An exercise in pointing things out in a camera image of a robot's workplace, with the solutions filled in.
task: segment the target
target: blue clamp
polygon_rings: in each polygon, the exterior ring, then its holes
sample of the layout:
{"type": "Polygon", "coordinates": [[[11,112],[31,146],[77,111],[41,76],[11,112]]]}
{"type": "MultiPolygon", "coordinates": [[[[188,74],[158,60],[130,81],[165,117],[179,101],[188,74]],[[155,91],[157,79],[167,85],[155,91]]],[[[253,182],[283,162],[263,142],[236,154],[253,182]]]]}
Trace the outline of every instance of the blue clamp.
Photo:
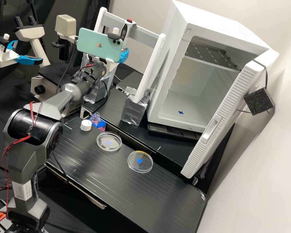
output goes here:
{"type": "MultiPolygon", "coordinates": [[[[13,50],[16,48],[18,40],[13,40],[7,45],[7,49],[13,50]]],[[[20,55],[19,58],[15,59],[16,62],[22,65],[40,65],[43,62],[43,58],[28,56],[28,55],[20,55]]]]}
{"type": "Polygon", "coordinates": [[[13,50],[14,48],[16,48],[18,40],[12,40],[8,45],[7,45],[7,49],[13,50]]]}
{"type": "Polygon", "coordinates": [[[129,54],[129,49],[128,48],[124,49],[123,52],[121,52],[120,60],[118,62],[124,63],[126,59],[128,58],[128,54],[129,54]]]}
{"type": "Polygon", "coordinates": [[[43,58],[32,57],[28,55],[20,55],[15,61],[22,65],[40,65],[43,62],[43,58]]]}

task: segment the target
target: petri dish lid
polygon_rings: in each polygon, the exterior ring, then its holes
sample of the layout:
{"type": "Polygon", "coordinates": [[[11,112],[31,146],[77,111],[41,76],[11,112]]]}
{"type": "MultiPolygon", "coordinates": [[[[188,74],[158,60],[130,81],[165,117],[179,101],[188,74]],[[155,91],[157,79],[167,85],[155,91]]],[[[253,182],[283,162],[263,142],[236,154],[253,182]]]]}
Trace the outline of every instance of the petri dish lid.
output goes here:
{"type": "Polygon", "coordinates": [[[100,133],[96,138],[96,142],[100,149],[108,152],[116,151],[122,146],[122,139],[113,132],[100,133]]]}
{"type": "Polygon", "coordinates": [[[127,163],[131,169],[140,173],[149,172],[153,167],[151,156],[140,150],[131,152],[127,158],[127,163]]]}

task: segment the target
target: white wall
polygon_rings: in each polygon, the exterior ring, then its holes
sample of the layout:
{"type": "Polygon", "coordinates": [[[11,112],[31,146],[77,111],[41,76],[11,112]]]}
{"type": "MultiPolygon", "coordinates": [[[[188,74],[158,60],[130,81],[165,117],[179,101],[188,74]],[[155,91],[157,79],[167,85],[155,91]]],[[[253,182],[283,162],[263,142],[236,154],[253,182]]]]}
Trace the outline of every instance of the white wall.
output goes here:
{"type": "MultiPolygon", "coordinates": [[[[132,18],[138,25],[160,33],[171,0],[112,0],[110,11],[122,18],[132,18]]],[[[241,22],[279,53],[291,38],[291,0],[180,0],[192,6],[241,22]]],[[[152,48],[129,40],[126,64],[144,72],[152,48]]]]}
{"type": "Polygon", "coordinates": [[[291,233],[291,53],[281,78],[274,116],[213,192],[198,233],[291,233]]]}

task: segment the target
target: mint green smartphone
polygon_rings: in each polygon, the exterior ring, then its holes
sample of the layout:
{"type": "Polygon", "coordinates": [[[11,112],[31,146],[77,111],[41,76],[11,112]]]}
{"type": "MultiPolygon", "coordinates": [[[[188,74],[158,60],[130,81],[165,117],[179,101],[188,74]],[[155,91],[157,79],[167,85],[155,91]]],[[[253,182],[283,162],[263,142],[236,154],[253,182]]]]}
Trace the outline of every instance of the mint green smartphone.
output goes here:
{"type": "Polygon", "coordinates": [[[80,28],[77,50],[103,59],[118,62],[121,56],[123,41],[111,39],[106,34],[80,28]]]}

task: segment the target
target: white cap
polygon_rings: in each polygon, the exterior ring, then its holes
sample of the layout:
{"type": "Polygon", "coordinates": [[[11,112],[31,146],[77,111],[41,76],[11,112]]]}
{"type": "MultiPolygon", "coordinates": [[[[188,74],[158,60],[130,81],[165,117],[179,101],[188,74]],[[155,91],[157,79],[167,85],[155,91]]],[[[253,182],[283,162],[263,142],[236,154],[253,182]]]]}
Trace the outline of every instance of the white cap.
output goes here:
{"type": "Polygon", "coordinates": [[[120,32],[120,30],[118,28],[113,28],[113,32],[112,32],[113,34],[118,35],[119,32],[120,32]]]}
{"type": "Polygon", "coordinates": [[[4,38],[4,39],[9,39],[9,38],[10,38],[10,35],[5,33],[5,34],[3,35],[3,38],[4,38]]]}
{"type": "Polygon", "coordinates": [[[82,120],[80,128],[83,131],[90,131],[92,128],[92,122],[90,120],[82,120]]]}

